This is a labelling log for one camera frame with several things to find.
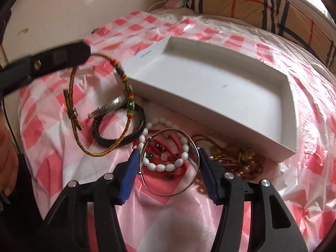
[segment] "bed sheet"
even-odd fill
[[[323,239],[336,214],[336,88],[334,77],[317,60],[288,40],[258,28],[194,15],[187,9],[132,12],[86,38],[93,51],[103,51],[123,62],[168,36],[207,41],[255,58],[283,73],[290,81],[297,112],[297,154],[281,164],[266,161],[268,178],[293,214],[309,251]],[[70,180],[95,181],[127,160],[128,145],[104,157],[92,158],[77,146],[66,113],[63,89],[71,70],[34,81],[20,91],[20,129],[33,178],[33,189],[43,217]],[[82,143],[102,150],[91,134],[88,112],[122,93],[108,62],[96,57],[80,67],[74,83],[74,105],[84,126]],[[159,105],[136,98],[147,121],[165,117],[189,134],[208,132],[204,126]],[[117,111],[102,123],[102,135],[117,137],[126,123]],[[221,207],[193,185],[172,198],[149,194],[136,178],[130,199],[117,207],[128,251],[210,251]],[[241,251],[247,250],[250,205],[245,205]],[[88,228],[91,250],[97,251],[92,205]]]

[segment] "plaid pillow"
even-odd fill
[[[283,36],[336,73],[336,36],[331,39],[314,20],[287,0],[187,0],[186,7],[201,14],[240,19]]]

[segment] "bed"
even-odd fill
[[[282,196],[313,251],[335,220],[336,193],[336,79],[309,52],[291,41],[229,17],[197,14],[188,8],[134,11],[100,27],[85,38],[93,50],[104,50],[121,62],[168,37],[186,37],[230,48],[285,73],[297,109],[297,154],[281,164],[267,160],[264,178]],[[33,188],[44,217],[63,187],[72,179],[94,181],[127,160],[132,146],[92,159],[76,145],[65,111],[63,88],[70,70],[46,76],[20,91],[20,130],[33,176]],[[84,125],[81,140],[90,150],[101,150],[92,138],[86,115],[121,93],[112,69],[92,58],[81,67],[75,82],[76,107]],[[166,117],[188,133],[203,127],[182,115],[140,98],[149,119]],[[103,135],[121,133],[126,116],[117,112],[106,122]],[[246,251],[250,206],[241,251]],[[147,193],[139,179],[127,203],[117,209],[128,251],[209,251],[221,208],[196,186],[178,197],[162,199]],[[97,251],[93,211],[89,208],[89,235]]]

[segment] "multicolored braided bracelet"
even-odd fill
[[[124,70],[122,69],[121,65],[115,60],[110,58],[109,56],[102,54],[102,53],[93,53],[92,56],[99,56],[99,57],[103,57],[105,59],[107,59],[111,65],[115,68],[115,70],[117,71],[118,75],[120,76],[122,82],[125,85],[125,92],[126,92],[126,96],[127,96],[127,123],[125,126],[125,129],[123,131],[123,133],[121,134],[121,136],[115,141],[115,143],[109,147],[107,150],[103,151],[103,152],[91,152],[88,149],[86,149],[83,144],[79,141],[79,137],[78,137],[78,133],[77,133],[77,129],[79,129],[80,131],[83,129],[83,126],[80,124],[79,120],[78,120],[78,113],[76,108],[73,105],[73,81],[75,79],[75,74],[76,71],[78,69],[78,67],[74,67],[72,69],[71,75],[70,75],[70,83],[69,83],[69,90],[68,89],[64,89],[63,93],[64,93],[64,98],[65,98],[65,103],[67,106],[67,110],[68,110],[68,116],[69,119],[71,120],[71,125],[72,125],[72,130],[74,133],[74,137],[75,140],[78,144],[78,146],[81,148],[81,150],[83,152],[85,152],[86,154],[93,156],[93,157],[101,157],[104,155],[107,155],[108,153],[112,152],[112,150],[114,150],[119,144],[120,142],[124,139],[124,137],[126,136],[126,133],[128,131],[129,125],[131,123],[131,119],[133,117],[134,114],[134,107],[135,107],[135,102],[134,102],[134,93],[133,93],[133,89],[132,86],[129,84],[128,82],[128,77],[125,74]]]

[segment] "blue gripper pad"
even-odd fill
[[[140,160],[140,151],[134,149],[128,161],[125,162],[127,163],[127,168],[124,173],[124,176],[122,177],[122,179],[120,179],[119,201],[121,204],[124,204],[131,194],[135,177],[138,172],[139,160]]]
[[[203,148],[199,150],[202,178],[209,198],[216,204],[222,205],[225,190],[221,186],[221,177],[225,169],[218,162],[211,161]]]

